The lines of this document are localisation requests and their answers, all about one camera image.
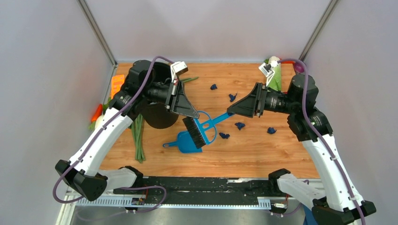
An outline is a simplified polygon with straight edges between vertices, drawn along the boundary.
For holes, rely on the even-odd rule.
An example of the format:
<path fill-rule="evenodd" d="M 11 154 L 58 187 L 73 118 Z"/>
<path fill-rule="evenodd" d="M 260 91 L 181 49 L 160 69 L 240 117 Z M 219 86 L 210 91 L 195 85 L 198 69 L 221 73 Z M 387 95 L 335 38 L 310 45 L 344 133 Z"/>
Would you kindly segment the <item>blue hand brush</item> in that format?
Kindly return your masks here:
<path fill-rule="evenodd" d="M 212 119 L 205 111 L 198 111 L 198 113 L 206 115 L 208 120 L 200 123 L 198 118 L 186 117 L 183 119 L 183 123 L 197 149 L 214 142 L 218 133 L 216 125 L 234 115 L 233 113 L 225 112 L 224 114 Z M 211 141 L 206 135 L 206 131 L 209 129 L 213 129 L 215 131 L 215 137 Z"/>

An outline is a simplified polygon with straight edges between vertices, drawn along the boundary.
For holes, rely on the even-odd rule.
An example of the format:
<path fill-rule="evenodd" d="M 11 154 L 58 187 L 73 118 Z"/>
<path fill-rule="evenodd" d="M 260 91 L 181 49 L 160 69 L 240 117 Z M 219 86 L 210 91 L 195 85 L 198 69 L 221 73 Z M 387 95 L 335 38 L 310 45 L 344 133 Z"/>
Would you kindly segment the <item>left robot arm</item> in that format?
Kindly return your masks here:
<path fill-rule="evenodd" d="M 100 165 L 119 136 L 150 103 L 160 104 L 168 113 L 187 119 L 199 117 L 180 80 L 180 75 L 187 71 L 183 61 L 159 62 L 156 57 L 134 62 L 87 141 L 70 159 L 59 160 L 55 165 L 59 180 L 89 201 L 118 188 L 126 188 L 134 195 L 140 193 L 144 183 L 138 178 L 138 170 L 131 166 L 101 170 Z"/>

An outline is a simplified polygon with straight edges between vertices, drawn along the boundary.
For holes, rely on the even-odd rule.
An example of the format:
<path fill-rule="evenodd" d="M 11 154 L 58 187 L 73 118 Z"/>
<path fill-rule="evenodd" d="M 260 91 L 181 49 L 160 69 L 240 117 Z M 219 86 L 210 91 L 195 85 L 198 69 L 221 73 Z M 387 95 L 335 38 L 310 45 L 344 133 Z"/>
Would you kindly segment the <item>blue dustpan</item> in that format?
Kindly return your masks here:
<path fill-rule="evenodd" d="M 196 148 L 188 131 L 179 132 L 175 141 L 164 143 L 162 146 L 163 148 L 177 147 L 178 150 L 184 154 L 202 152 L 202 148 Z"/>

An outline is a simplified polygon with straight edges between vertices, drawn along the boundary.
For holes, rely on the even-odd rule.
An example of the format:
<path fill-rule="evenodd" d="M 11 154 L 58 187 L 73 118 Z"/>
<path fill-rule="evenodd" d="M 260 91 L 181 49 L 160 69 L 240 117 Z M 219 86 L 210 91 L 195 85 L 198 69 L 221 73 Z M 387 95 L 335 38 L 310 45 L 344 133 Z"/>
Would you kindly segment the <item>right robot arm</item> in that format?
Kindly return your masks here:
<path fill-rule="evenodd" d="M 318 88 L 311 76 L 295 75 L 287 92 L 268 90 L 256 83 L 246 97 L 232 104 L 229 113 L 254 117 L 264 111 L 285 113 L 290 130 L 309 153 L 323 184 L 318 190 L 299 181 L 290 171 L 269 174 L 268 191 L 274 196 L 288 194 L 309 208 L 319 225 L 349 225 L 374 214 L 373 202 L 363 199 L 340 160 L 332 127 L 315 107 Z"/>

